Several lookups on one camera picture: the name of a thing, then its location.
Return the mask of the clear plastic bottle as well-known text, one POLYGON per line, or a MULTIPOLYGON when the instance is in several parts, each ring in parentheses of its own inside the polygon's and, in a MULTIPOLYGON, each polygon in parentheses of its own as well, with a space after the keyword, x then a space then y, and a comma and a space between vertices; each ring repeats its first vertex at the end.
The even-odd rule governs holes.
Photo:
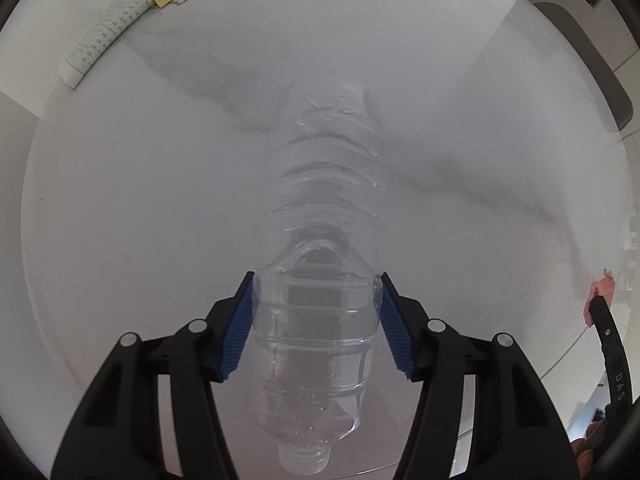
POLYGON ((254 410, 291 474, 321 472, 360 423, 382 301, 383 155, 361 84, 306 81, 283 93, 254 279, 254 410))

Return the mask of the dark grey dining chair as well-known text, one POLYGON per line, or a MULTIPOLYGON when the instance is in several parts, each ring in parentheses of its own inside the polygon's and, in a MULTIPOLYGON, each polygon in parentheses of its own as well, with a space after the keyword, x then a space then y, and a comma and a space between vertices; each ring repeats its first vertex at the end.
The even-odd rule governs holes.
POLYGON ((612 68, 576 21, 562 6, 551 2, 537 2, 536 8, 544 14, 565 37, 590 71, 608 103, 616 126, 620 130, 634 117, 634 104, 612 68))

